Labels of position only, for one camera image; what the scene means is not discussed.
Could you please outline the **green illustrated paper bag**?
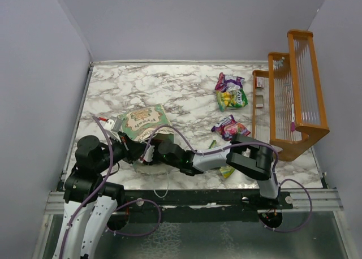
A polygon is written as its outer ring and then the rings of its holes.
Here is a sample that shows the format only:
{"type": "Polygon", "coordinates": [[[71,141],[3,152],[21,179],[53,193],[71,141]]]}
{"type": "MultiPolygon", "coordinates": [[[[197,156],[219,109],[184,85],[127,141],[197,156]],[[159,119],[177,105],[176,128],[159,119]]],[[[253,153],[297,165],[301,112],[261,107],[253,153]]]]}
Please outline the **green illustrated paper bag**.
{"type": "MultiPolygon", "coordinates": [[[[171,123],[161,104],[119,114],[116,119],[120,120],[119,130],[126,133],[135,142],[147,144],[149,138],[155,139],[156,142],[174,141],[174,131],[169,127],[171,123]]],[[[137,160],[132,166],[136,172],[150,175],[152,179],[156,175],[165,174],[168,180],[165,193],[160,195],[157,191],[153,192],[159,198],[166,197],[170,187],[169,172],[171,168],[169,166],[147,166],[141,160],[137,160]]]]}

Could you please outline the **green yellow snack bag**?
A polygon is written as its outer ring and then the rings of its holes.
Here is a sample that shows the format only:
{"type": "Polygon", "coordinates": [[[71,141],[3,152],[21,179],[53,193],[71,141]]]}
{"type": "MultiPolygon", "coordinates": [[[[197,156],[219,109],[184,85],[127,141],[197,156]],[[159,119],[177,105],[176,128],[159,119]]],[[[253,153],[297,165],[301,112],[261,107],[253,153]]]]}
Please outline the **green yellow snack bag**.
{"type": "MultiPolygon", "coordinates": [[[[209,149],[215,148],[217,146],[217,141],[213,140],[209,145],[209,149]]],[[[235,169],[231,166],[223,166],[219,168],[221,175],[226,179],[231,176],[235,169]]]]}

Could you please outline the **purple raspberry candy bag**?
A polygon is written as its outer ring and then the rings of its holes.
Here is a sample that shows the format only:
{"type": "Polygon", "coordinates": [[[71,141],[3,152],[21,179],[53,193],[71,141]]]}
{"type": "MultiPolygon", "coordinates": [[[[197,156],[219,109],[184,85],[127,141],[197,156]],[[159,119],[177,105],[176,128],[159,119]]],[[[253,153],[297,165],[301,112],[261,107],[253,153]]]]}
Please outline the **purple raspberry candy bag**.
{"type": "Polygon", "coordinates": [[[225,141],[230,141],[234,135],[248,136],[251,132],[235,120],[232,114],[221,118],[211,129],[211,132],[219,134],[225,141]]]}

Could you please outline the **green yellow candy bag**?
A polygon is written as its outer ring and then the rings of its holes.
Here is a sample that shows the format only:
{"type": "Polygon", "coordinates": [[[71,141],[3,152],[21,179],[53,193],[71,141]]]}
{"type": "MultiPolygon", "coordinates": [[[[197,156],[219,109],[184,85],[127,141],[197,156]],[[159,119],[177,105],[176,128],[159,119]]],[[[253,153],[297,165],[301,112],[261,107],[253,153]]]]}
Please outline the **green yellow candy bag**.
{"type": "Polygon", "coordinates": [[[228,92],[217,92],[217,103],[221,111],[238,109],[248,105],[247,96],[244,90],[237,89],[228,92]]]}

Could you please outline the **purple white snack bag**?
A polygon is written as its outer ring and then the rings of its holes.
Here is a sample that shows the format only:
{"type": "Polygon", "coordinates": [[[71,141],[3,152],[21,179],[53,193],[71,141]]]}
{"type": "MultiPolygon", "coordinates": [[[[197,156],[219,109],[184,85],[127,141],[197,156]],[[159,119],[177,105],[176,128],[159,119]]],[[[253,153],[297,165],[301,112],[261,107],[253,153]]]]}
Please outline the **purple white snack bag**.
{"type": "Polygon", "coordinates": [[[223,72],[219,74],[218,81],[214,90],[218,92],[229,92],[243,88],[245,78],[234,75],[226,75],[223,72]]]}

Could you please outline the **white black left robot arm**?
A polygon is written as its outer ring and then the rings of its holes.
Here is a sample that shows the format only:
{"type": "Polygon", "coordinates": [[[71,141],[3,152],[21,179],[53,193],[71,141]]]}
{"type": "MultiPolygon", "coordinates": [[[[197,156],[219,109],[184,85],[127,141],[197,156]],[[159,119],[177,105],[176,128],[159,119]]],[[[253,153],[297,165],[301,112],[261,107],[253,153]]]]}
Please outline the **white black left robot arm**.
{"type": "Polygon", "coordinates": [[[124,206],[124,187],[104,183],[101,174],[119,161],[136,161],[146,145],[132,141],[125,133],[119,141],[108,141],[110,146],[88,135],[77,142],[76,163],[64,184],[63,222],[54,258],[94,258],[112,212],[124,206]]]}

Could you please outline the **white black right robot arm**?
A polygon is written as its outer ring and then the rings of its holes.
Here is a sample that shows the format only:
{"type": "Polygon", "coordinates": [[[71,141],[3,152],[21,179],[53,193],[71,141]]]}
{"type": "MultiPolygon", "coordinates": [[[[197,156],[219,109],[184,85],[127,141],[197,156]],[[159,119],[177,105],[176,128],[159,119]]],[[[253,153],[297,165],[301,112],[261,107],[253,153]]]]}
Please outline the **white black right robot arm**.
{"type": "Polygon", "coordinates": [[[153,145],[147,154],[151,163],[167,164],[188,176],[230,166],[257,181],[263,207],[272,209],[281,200],[275,175],[278,152],[271,145],[251,137],[237,134],[224,146],[208,150],[184,150],[165,140],[153,145]]]}

